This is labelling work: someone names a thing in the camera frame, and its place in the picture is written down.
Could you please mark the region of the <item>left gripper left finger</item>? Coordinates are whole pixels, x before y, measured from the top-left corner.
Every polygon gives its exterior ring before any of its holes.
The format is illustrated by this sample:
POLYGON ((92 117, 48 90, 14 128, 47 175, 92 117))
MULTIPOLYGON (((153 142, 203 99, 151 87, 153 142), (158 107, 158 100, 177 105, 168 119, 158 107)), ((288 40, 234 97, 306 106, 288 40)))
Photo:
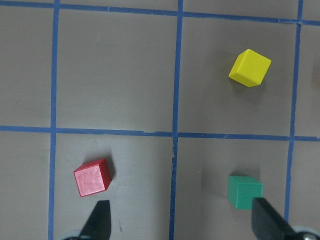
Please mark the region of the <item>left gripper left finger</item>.
POLYGON ((93 208, 78 237, 80 240, 109 240, 111 231, 110 201, 100 200, 93 208))

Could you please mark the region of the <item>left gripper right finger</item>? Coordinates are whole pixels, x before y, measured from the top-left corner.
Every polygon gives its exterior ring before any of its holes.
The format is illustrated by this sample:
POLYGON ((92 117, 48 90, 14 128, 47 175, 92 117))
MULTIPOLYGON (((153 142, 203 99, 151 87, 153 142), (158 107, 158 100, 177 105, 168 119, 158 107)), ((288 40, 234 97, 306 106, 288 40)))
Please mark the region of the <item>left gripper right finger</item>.
POLYGON ((263 197, 252 199, 251 229, 257 240, 294 240, 297 233, 263 197))

